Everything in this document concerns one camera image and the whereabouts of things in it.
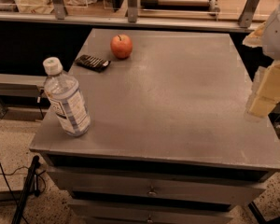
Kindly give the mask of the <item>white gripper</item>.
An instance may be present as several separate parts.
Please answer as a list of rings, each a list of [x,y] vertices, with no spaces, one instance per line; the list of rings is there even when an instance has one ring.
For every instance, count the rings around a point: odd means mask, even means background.
[[[266,56],[280,60],[280,4],[266,22],[244,38],[242,44],[250,48],[262,46]],[[273,61],[267,68],[260,66],[256,72],[246,112],[254,117],[264,118],[279,102],[280,61]]]

